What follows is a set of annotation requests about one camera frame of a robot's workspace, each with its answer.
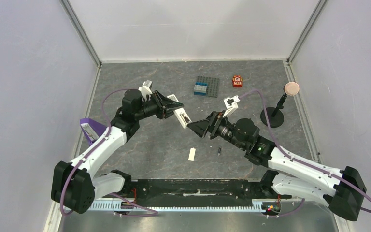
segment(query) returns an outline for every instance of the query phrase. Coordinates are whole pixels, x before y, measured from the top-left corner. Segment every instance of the white wall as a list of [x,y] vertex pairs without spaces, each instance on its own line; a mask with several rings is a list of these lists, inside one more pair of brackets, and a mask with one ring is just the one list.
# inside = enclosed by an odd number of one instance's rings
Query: white wall
[[103,61],[287,58],[318,0],[70,0]]
[[0,0],[0,232],[42,231],[96,67],[57,0]]
[[[357,168],[371,196],[371,1],[328,1],[293,70],[324,162]],[[352,226],[371,231],[371,214]]]

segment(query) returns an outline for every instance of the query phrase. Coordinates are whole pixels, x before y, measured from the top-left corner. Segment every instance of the red toy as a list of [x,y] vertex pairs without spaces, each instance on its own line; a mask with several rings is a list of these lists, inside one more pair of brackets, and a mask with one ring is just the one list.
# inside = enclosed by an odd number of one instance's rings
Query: red toy
[[232,86],[233,87],[242,87],[243,86],[243,79],[241,76],[234,76],[232,78]]

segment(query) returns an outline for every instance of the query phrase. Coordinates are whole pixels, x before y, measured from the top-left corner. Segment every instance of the round black base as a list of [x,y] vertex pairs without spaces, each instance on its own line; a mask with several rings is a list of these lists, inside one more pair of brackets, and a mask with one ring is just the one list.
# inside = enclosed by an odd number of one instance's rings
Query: round black base
[[[275,110],[275,107],[267,107],[268,119],[270,120],[270,126],[272,128],[279,127],[284,123],[284,114],[282,114],[282,112],[279,111],[279,110],[276,113],[275,117],[271,117],[274,110]],[[267,126],[267,120],[265,118],[265,111],[264,110],[262,110],[260,117],[261,117],[262,123],[264,123],[264,125]]]

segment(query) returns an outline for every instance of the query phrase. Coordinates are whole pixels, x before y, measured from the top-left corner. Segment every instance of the black stand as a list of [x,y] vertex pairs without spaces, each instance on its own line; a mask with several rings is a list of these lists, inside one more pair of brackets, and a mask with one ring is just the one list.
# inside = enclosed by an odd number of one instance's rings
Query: black stand
[[[284,115],[279,110],[284,108],[283,104],[285,102],[286,97],[287,97],[286,94],[282,95],[276,107],[267,107],[268,119],[270,120],[270,126],[272,128],[279,127],[284,122]],[[262,110],[260,117],[261,117],[262,123],[264,123],[267,126],[267,120],[265,118],[264,110]]]

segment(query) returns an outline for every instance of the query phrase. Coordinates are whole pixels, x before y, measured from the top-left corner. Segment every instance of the electrical wire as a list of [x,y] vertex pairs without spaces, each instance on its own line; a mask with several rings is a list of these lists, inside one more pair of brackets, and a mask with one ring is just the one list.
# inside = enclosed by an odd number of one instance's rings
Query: electrical wire
[[[262,100],[262,108],[264,109],[265,119],[266,119],[266,121],[267,121],[267,126],[268,126],[268,131],[269,131],[270,136],[272,137],[272,139],[273,139],[275,145],[277,146],[277,148],[278,148],[278,149],[279,149],[279,150],[280,150],[280,151],[281,151],[281,152],[282,152],[282,153],[283,153],[283,154],[284,154],[288,159],[290,159],[290,160],[292,160],[292,161],[296,161],[296,162],[298,162],[298,163],[300,163],[300,164],[302,164],[302,165],[305,165],[305,166],[307,166],[307,167],[309,167],[309,168],[312,168],[312,169],[315,169],[315,170],[317,170],[317,171],[320,171],[320,172],[322,172],[322,173],[324,173],[324,174],[330,175],[330,173],[329,173],[327,170],[324,170],[324,169],[318,168],[318,167],[316,167],[316,166],[313,166],[313,165],[310,164],[310,163],[303,162],[303,161],[301,161],[301,160],[299,160],[299,159],[296,159],[295,157],[292,158],[291,155],[287,154],[287,153],[286,153],[286,152],[281,148],[279,142],[276,140],[275,135],[272,133],[272,129],[271,129],[271,126],[270,126],[270,120],[269,120],[269,118],[268,118],[268,113],[267,113],[267,107],[266,107],[266,105],[265,105],[265,99],[264,99],[264,96],[262,95],[261,90],[256,89],[256,88],[253,88],[251,91],[248,91],[248,92],[242,94],[242,95],[240,96],[240,99],[241,99],[241,98],[244,98],[245,96],[247,96],[247,95],[249,95],[249,94],[251,94],[251,93],[253,93],[253,92],[257,92],[257,93],[259,94],[259,96],[261,97],[261,100]],[[369,195],[367,195],[366,193],[364,193],[362,190],[360,190],[358,187],[356,187],[355,185],[353,185],[353,184],[350,183],[349,181],[343,179],[342,177],[340,177],[340,176],[338,176],[338,175],[336,175],[336,174],[332,174],[331,176],[334,177],[335,179],[338,179],[339,181],[344,182],[345,184],[347,184],[348,186],[350,186],[351,188],[353,188],[355,191],[357,191],[359,194],[361,194],[364,198],[368,199],[368,201],[371,203],[371,197],[370,197]],[[370,210],[370,209],[366,209],[366,208],[363,208],[363,207],[362,207],[361,210],[363,210],[363,211],[365,211],[365,212],[368,212],[368,213],[371,213],[371,210]]]
[[[117,92],[120,92],[120,91],[124,91],[124,90],[129,90],[128,88],[125,88],[125,89],[118,89],[118,90],[115,90],[111,93],[109,93],[104,99],[103,101],[101,102],[101,111],[103,112],[103,116],[106,118],[106,121],[108,123],[108,127],[107,127],[107,132],[106,132],[106,136],[104,136],[102,138],[102,140],[100,140],[94,147],[92,147],[87,153],[86,155],[76,164],[76,166],[72,169],[71,173],[69,174],[68,178],[66,179],[65,181],[65,184],[63,186],[63,190],[62,190],[62,194],[60,195],[60,212],[63,216],[67,216],[67,215],[70,215],[71,213],[73,213],[73,210],[69,211],[69,212],[65,212],[65,209],[64,209],[64,202],[65,202],[65,194],[66,194],[66,189],[70,183],[70,180],[72,179],[73,177],[73,174],[76,172],[76,170],[79,168],[79,166],[83,163],[84,160],[86,160],[92,153],[93,151],[95,151],[104,141],[106,141],[105,138],[109,137],[110,135],[110,132],[112,131],[112,125],[111,125],[111,121],[109,119],[109,117],[107,116],[106,112],[104,111],[104,103],[106,102],[106,100],[114,93],[117,93]],[[145,215],[127,215],[126,217],[149,217],[149,216],[155,216],[158,214],[158,212],[156,210],[152,210],[152,209],[147,209],[143,206],[140,206],[136,203],[132,203],[128,200],[126,200],[125,198],[115,194],[115,193],[110,193],[109,195],[112,195],[112,196],[115,196],[117,198],[120,198],[124,201],[126,201],[127,203],[137,207],[137,208],[140,208],[140,209],[144,209],[144,210],[147,210],[147,211],[150,211],[150,212],[153,212],[152,214],[145,214]]]

